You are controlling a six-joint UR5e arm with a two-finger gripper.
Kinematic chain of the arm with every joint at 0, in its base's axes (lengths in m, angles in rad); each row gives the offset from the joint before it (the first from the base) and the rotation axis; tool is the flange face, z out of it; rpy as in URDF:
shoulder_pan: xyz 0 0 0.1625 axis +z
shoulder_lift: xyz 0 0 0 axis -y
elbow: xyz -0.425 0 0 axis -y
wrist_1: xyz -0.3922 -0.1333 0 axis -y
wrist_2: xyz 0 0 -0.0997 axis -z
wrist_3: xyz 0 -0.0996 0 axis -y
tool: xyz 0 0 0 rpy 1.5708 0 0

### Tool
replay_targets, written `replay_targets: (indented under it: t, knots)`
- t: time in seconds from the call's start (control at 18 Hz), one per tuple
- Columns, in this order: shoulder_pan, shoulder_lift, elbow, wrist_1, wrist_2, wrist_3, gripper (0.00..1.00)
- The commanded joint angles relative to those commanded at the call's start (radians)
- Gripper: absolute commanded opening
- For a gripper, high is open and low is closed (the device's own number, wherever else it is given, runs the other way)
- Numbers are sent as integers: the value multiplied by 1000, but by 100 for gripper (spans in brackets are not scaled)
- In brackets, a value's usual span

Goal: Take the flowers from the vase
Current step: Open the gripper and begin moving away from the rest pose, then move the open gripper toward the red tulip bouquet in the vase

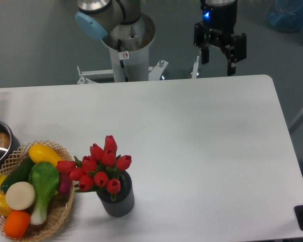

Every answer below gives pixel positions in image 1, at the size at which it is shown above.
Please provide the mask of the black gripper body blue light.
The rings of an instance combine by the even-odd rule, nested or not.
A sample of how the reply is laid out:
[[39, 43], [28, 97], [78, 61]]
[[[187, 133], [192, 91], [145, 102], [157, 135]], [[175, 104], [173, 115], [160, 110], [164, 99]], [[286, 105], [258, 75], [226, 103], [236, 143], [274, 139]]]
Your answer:
[[236, 62], [245, 59], [246, 34], [234, 33], [237, 3], [201, 3], [200, 9], [202, 21], [194, 26], [194, 45], [199, 50], [206, 45], [218, 47], [225, 56], [234, 51]]

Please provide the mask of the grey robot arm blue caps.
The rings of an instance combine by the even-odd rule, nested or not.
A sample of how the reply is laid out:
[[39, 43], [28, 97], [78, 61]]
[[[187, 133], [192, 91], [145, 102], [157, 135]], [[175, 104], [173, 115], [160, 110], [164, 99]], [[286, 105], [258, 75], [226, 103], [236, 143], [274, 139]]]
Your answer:
[[[101, 40], [109, 48], [115, 81], [151, 78], [149, 46], [156, 35], [152, 19], [141, 12], [140, 1], [77, 1], [75, 20], [85, 34]], [[209, 48], [215, 46], [227, 58], [227, 75], [235, 74], [236, 63], [246, 59], [246, 34], [234, 33], [237, 1], [201, 1], [202, 20], [194, 26], [193, 44], [200, 55], [191, 76], [197, 77], [199, 64], [209, 62]]]

